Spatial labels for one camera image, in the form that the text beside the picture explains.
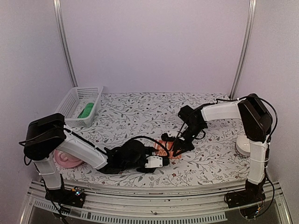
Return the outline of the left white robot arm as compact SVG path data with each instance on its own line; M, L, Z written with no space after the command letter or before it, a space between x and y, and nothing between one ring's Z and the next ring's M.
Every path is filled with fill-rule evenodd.
M154 153L155 148L144 146L137 138L114 149L98 148L72 131L60 113L32 121L26 139L19 145L23 146L25 157L33 161L46 187L60 203L70 196L53 161L55 150L70 154L104 174L118 174L130 168L153 172L163 165L163 159Z

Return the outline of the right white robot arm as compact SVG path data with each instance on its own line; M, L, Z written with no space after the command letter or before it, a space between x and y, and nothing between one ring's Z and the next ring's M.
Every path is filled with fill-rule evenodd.
M186 105L178 117L187 129L178 134L172 145L173 156L194 149L193 141L207 128L209 121L240 119L250 148L250 167L247 182L259 185L266 178L271 137L278 124L276 112L271 114L272 105L252 93L235 100L217 99L215 103L203 104L196 109Z

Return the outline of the orange rabbit pattern towel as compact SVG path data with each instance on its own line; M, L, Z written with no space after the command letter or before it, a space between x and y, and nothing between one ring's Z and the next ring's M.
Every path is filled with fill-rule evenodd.
M178 156L173 156L173 150L171 150L171 147L173 145L173 142L166 142L166 141L162 141L162 140L159 140L158 141L161 145L163 145L164 147L166 147L166 149L168 150L169 152L169 158L170 159L181 159L182 158L182 155L178 155ZM159 156L167 156L167 153L166 151L164 150L163 147L161 147L159 144L157 143L154 143L154 148L157 150L155 152L156 155L159 155Z

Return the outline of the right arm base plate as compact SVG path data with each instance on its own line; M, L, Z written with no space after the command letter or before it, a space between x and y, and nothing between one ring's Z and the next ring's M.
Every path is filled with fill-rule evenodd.
M252 192L248 192L247 190L229 191L224 195L224 202L229 208L236 208L252 203L262 202L265 199L266 196L263 192L254 195Z

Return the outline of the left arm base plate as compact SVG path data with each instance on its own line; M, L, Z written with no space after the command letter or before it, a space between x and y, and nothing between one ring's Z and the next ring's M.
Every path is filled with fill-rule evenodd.
M45 199L49 201L56 202L62 205L68 205L77 208L83 208L85 203L86 194L77 193L77 191L68 190L68 189L56 189L49 190L47 189Z

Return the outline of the green microfiber towel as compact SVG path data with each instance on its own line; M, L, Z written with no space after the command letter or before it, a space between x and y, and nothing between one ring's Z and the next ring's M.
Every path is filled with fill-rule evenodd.
M93 109L94 103L87 103L84 109L81 111L81 113L78 115L79 119L87 118L92 109Z

